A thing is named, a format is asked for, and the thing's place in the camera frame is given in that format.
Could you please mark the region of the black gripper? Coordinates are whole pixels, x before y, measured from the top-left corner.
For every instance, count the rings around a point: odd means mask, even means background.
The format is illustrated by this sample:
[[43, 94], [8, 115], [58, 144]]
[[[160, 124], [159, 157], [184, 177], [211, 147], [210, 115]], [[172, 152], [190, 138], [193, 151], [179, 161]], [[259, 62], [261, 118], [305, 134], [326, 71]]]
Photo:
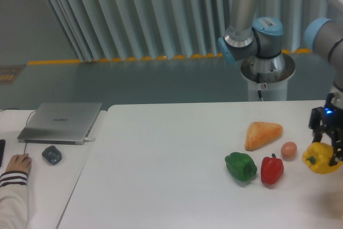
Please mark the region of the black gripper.
[[333, 103], [335, 93], [329, 93], [325, 100], [325, 105], [311, 110], [309, 128], [312, 129], [312, 142], [320, 142], [323, 134], [331, 131], [331, 145], [333, 155], [329, 161], [329, 166], [336, 166], [342, 161], [342, 108]]

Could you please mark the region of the white striped sleeve forearm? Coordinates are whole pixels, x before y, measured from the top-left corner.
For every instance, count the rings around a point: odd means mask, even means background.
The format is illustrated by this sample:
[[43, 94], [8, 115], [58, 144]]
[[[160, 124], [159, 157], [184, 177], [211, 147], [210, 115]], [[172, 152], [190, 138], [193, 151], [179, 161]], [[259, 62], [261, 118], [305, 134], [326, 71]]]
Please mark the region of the white striped sleeve forearm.
[[1, 175], [1, 228], [26, 228], [28, 223], [27, 173]]

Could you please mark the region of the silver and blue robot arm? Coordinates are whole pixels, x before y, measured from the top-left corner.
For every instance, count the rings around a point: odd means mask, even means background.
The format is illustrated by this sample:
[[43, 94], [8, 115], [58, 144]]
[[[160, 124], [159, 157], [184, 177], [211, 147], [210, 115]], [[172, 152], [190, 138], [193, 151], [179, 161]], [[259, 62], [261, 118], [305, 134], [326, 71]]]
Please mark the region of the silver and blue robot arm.
[[[233, 0], [229, 26], [218, 44], [228, 62], [242, 61], [241, 73], [250, 85], [250, 98], [264, 101], [265, 92], [273, 90], [283, 100], [295, 63], [281, 52], [281, 21], [255, 18], [256, 6], [257, 0]], [[334, 167], [342, 161], [342, 23], [318, 18], [307, 27], [304, 40], [336, 71], [325, 105], [314, 108], [309, 120], [314, 142], [323, 135], [330, 137], [333, 152], [328, 165]]]

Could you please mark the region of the person's hand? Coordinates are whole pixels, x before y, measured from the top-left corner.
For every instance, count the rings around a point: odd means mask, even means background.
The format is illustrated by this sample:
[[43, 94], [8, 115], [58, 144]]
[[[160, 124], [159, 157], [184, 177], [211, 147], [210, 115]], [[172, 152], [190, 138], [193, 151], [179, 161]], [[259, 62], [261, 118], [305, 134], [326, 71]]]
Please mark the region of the person's hand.
[[32, 167], [32, 158], [28, 153], [13, 155], [6, 167], [6, 172], [23, 172], [29, 174]]

